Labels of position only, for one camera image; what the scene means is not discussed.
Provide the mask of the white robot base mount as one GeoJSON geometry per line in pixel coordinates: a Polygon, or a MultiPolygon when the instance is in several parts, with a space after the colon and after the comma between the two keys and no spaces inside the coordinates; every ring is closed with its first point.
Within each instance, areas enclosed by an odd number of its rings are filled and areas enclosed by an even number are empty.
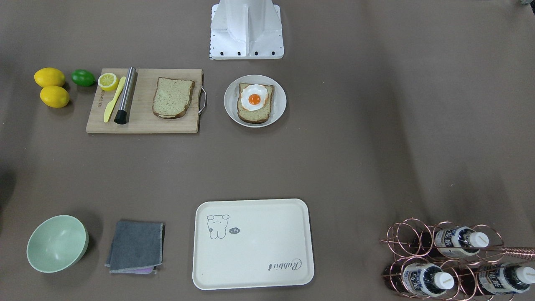
{"type": "Polygon", "coordinates": [[[209,59],[284,56],[281,9],[271,0],[221,0],[211,8],[210,30],[209,59]]]}

